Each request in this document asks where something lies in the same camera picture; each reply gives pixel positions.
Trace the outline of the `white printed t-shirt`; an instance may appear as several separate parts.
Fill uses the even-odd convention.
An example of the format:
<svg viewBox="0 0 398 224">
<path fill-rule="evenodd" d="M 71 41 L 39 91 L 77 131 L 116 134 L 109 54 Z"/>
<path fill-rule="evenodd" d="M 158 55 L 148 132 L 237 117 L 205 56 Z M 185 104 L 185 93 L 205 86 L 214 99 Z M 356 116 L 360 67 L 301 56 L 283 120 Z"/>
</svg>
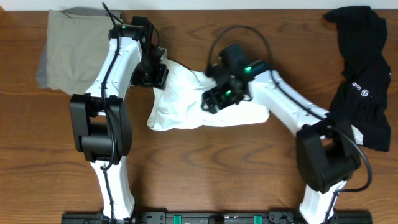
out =
<svg viewBox="0 0 398 224">
<path fill-rule="evenodd" d="M 154 105 L 147 125 L 154 131 L 195 129 L 200 126 L 228 127 L 265 123 L 268 108 L 242 101 L 212 114 L 201 108 L 202 94 L 215 86 L 203 72 L 190 70 L 173 60 L 165 60 L 169 70 L 166 87 L 154 89 Z"/>
</svg>

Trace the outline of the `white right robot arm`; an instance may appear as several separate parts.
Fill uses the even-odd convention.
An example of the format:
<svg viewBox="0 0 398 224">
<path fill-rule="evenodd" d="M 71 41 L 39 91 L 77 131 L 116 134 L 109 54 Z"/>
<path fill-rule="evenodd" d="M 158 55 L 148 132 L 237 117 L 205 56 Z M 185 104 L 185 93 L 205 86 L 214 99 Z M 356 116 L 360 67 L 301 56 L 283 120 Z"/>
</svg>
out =
<svg viewBox="0 0 398 224">
<path fill-rule="evenodd" d="M 299 215 L 306 223 L 330 223 L 339 194 L 361 166 L 352 126 L 314 105 L 263 60 L 208 65 L 215 87 L 202 95 L 202 108 L 217 113 L 242 101 L 268 108 L 295 136 L 297 167 L 306 184 Z"/>
</svg>

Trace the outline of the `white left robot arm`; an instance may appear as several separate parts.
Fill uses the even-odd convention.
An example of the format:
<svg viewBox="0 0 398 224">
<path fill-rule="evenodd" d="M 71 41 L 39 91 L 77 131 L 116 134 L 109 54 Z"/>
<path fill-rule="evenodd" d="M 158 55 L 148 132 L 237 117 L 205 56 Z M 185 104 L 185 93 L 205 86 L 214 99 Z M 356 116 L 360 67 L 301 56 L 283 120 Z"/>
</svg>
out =
<svg viewBox="0 0 398 224">
<path fill-rule="evenodd" d="M 104 208 L 100 214 L 64 214 L 62 223 L 130 223 L 135 200 L 129 188 L 126 156 L 132 126 L 125 106 L 130 86 L 165 89 L 165 48 L 152 43 L 152 24 L 117 24 L 109 32 L 109 51 L 94 83 L 70 100 L 77 151 L 99 180 Z"/>
</svg>

